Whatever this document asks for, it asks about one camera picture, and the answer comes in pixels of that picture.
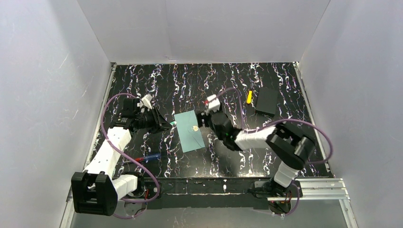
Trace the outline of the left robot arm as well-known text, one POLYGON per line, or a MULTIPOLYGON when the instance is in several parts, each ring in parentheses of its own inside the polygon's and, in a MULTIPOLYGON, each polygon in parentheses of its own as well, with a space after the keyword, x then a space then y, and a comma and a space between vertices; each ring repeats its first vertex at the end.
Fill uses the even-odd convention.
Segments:
POLYGON ((125 96, 117 116, 109 128, 103 130, 106 138, 95 157, 82 172, 75 172, 72 176, 76 213, 111 216, 120 200, 146 204, 159 195, 160 184, 153 175, 154 185, 146 183, 144 176, 135 171, 122 173, 113 179, 115 166, 135 132, 146 129, 149 133, 159 133, 172 128, 151 104, 152 95, 146 94, 142 98, 125 96))

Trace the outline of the teal envelope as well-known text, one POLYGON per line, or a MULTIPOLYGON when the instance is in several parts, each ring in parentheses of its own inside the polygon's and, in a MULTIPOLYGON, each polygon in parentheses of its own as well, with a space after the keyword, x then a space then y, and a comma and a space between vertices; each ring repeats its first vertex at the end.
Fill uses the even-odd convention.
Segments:
POLYGON ((174 120, 176 121, 176 128, 183 153, 205 147, 194 110, 175 114, 174 120))

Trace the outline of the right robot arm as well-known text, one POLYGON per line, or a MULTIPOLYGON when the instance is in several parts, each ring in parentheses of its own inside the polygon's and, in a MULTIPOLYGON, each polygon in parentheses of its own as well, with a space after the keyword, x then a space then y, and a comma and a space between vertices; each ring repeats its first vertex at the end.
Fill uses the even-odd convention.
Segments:
POLYGON ((196 112, 196 119, 199 127, 211 128, 231 151, 272 149, 281 164, 270 182, 271 187, 289 187, 316 147, 310 135, 293 124, 295 119, 274 121, 266 128, 257 130, 244 130, 233 126, 223 111, 209 114, 196 112))

